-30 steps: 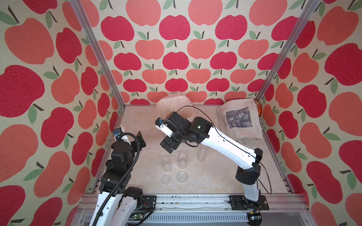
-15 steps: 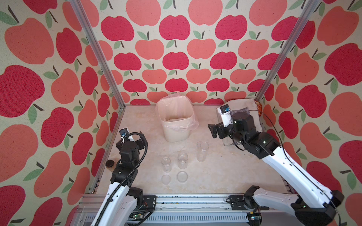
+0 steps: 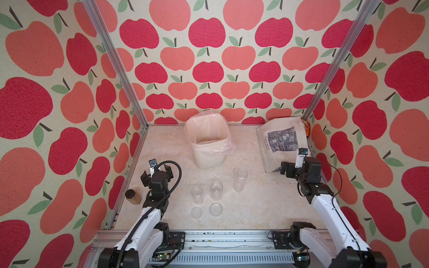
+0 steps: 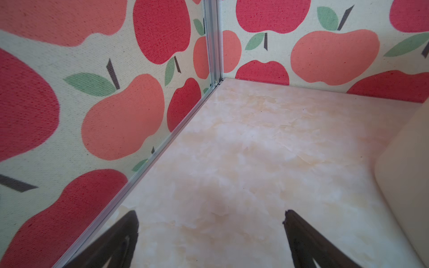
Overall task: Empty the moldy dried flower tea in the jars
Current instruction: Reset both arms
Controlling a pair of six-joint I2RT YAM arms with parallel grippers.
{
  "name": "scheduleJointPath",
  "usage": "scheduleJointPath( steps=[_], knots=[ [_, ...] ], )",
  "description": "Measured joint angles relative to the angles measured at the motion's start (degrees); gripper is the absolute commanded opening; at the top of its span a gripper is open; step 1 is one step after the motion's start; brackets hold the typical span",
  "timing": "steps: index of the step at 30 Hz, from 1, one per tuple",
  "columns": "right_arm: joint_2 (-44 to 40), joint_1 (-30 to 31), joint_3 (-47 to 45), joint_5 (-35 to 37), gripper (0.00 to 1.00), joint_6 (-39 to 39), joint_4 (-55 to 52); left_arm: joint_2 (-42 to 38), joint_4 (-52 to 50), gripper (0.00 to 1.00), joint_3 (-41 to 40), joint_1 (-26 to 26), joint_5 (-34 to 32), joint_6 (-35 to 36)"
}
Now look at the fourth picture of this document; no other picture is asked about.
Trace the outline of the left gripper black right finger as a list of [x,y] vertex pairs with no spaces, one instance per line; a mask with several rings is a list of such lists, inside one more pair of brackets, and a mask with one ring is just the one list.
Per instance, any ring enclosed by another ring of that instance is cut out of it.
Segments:
[[297,212],[287,210],[284,229],[294,267],[358,268],[359,265],[320,234]]

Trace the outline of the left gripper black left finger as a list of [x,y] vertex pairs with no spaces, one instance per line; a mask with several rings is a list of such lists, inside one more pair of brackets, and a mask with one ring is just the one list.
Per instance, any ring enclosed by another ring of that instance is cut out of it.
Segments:
[[67,268],[129,268],[138,240],[139,221],[127,212],[109,230],[66,264]]

